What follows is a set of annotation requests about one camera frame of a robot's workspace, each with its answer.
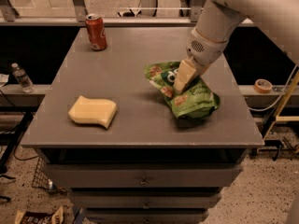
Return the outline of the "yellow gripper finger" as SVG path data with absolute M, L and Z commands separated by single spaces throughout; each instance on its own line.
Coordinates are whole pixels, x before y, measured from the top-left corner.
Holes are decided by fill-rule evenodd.
M 182 94 L 188 85 L 198 76 L 198 71 L 191 59 L 184 59 L 178 67 L 175 78 L 174 90 L 178 94 Z

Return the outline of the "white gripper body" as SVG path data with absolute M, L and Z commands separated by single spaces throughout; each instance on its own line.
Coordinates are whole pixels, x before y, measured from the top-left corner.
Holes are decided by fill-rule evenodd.
M 214 42 L 202 37 L 195 28 L 187 39 L 187 55 L 201 76 L 223 53 L 228 42 Z

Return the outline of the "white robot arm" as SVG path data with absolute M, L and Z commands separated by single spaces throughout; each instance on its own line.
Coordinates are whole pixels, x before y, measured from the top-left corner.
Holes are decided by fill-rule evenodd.
M 299 62 L 299 0 L 206 0 L 187 40 L 188 57 L 174 82 L 183 93 L 223 53 L 235 27 L 250 19 L 294 62 Z

